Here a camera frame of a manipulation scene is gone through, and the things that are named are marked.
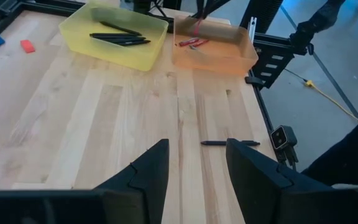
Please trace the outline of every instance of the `wooden table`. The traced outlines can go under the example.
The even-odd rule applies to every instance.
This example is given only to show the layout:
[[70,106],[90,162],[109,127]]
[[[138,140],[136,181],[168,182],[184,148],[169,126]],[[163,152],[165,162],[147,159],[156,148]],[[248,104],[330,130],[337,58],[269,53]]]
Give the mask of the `wooden table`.
[[25,11],[2,33],[0,189],[91,189],[168,138],[163,223],[243,223],[224,147],[200,141],[253,139],[275,159],[253,88],[174,67],[171,35],[149,72],[73,53],[64,19]]

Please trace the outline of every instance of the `gray floor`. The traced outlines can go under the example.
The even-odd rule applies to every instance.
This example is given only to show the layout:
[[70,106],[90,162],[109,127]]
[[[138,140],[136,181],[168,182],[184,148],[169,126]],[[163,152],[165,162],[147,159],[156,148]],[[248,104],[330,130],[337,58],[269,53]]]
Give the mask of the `gray floor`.
[[[276,15],[268,34],[288,37],[295,31],[295,24],[309,19],[325,0],[286,0]],[[231,0],[211,16],[229,19],[238,25],[247,1]],[[195,12],[195,0],[183,0],[182,10]],[[345,95],[358,111],[358,0],[347,0],[334,27],[313,39],[316,55],[323,67],[336,80]],[[299,56],[287,69],[313,80],[329,96],[346,107],[340,94],[313,56]],[[336,105],[284,71],[273,86],[262,90],[274,126],[291,126],[298,138],[296,152],[303,170],[335,142],[343,138],[357,121],[343,113]]]

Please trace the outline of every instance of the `black marker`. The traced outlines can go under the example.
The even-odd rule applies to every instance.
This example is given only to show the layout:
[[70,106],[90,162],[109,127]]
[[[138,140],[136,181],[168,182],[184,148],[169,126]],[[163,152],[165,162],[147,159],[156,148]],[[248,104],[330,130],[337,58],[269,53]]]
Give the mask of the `black marker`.
[[147,44],[150,43],[149,40],[141,40],[141,41],[129,41],[129,42],[121,42],[121,43],[114,43],[121,46],[132,46],[132,45],[139,45],[139,44]]
[[91,37],[100,37],[100,38],[127,38],[127,37],[137,37],[135,34],[110,34],[110,33],[92,33],[89,34]]
[[146,37],[125,37],[125,38],[105,38],[105,37],[93,37],[95,39],[99,39],[99,40],[105,40],[108,41],[110,43],[119,43],[119,42],[129,42],[129,41],[140,41],[140,40],[145,40]]
[[[247,146],[258,146],[258,145],[260,145],[259,142],[250,141],[250,140],[241,141],[241,143],[244,143]],[[201,144],[204,145],[204,146],[225,146],[226,141],[202,141]]]
[[133,30],[130,30],[130,29],[125,29],[125,28],[119,27],[119,26],[117,26],[117,25],[108,23],[108,22],[101,21],[100,23],[103,24],[103,25],[105,25],[105,26],[108,26],[108,27],[111,27],[111,28],[115,28],[115,29],[119,29],[119,30],[121,30],[121,31],[130,33],[130,34],[142,35],[140,32],[136,32],[136,31],[133,31]]

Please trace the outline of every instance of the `cable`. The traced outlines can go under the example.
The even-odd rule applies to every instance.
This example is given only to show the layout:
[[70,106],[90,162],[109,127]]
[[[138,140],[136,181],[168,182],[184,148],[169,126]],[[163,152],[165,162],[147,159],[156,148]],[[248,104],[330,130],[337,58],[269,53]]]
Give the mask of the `cable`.
[[194,35],[198,35],[198,31],[199,31],[199,29],[200,29],[200,24],[201,24],[201,21],[202,21],[202,20],[203,20],[202,18],[199,18],[199,19],[198,19],[196,28],[194,29]]
[[197,13],[200,13],[203,16],[204,13],[204,0],[197,0]]
[[[157,1],[157,5],[160,5],[162,1],[163,1],[163,0]],[[154,8],[155,8],[155,3],[154,3],[154,5],[150,8],[149,12],[150,12],[152,9],[154,9]]]
[[167,18],[167,15],[164,13],[164,11],[161,9],[161,7],[158,5],[158,2],[156,0],[153,1],[154,2],[154,6],[153,7],[156,7],[162,14],[163,17]]
[[205,19],[208,16],[208,12],[211,10],[213,3],[216,0],[207,0],[201,18]]
[[302,78],[301,76],[299,76],[298,74],[296,74],[295,72],[292,72],[286,68],[284,68],[284,70],[290,72],[291,74],[297,76],[298,78],[302,79],[305,82],[305,86],[310,87],[310,88],[314,88],[317,92],[319,92],[320,94],[322,94],[325,98],[329,99],[331,102],[333,102],[336,106],[338,106],[341,110],[343,110],[343,112],[345,112],[346,114],[348,114],[349,116],[351,116],[352,118],[354,118],[356,121],[358,121],[358,118],[356,118],[352,113],[348,112],[348,110],[346,110],[343,106],[341,106],[337,101],[335,101],[334,99],[332,99],[330,96],[328,96],[327,94],[325,94],[323,91],[321,91],[319,88],[317,88],[317,86],[311,81],[311,80],[307,80],[305,78]]
[[300,76],[299,76],[298,74],[296,74],[295,72],[289,71],[289,70],[286,69],[286,68],[284,68],[284,70],[286,70],[287,72],[291,73],[292,75],[297,76],[298,78],[302,79],[303,81],[307,82],[307,79],[300,77]]

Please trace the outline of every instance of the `translucent bin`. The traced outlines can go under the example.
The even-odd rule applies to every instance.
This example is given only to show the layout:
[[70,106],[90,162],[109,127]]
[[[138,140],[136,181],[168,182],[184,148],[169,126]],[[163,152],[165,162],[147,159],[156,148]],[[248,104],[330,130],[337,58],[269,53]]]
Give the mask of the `translucent bin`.
[[[90,33],[124,33],[102,25],[108,22],[140,32],[148,44],[120,46],[90,37]],[[152,68],[167,35],[168,22],[137,12],[115,8],[103,2],[89,2],[60,25],[68,47],[75,52],[148,71]]]
[[[194,18],[175,17],[173,63],[176,66],[244,75],[258,61],[246,29],[204,20],[195,35],[197,23]],[[208,39],[209,42],[197,50],[179,46],[179,42],[192,37]]]

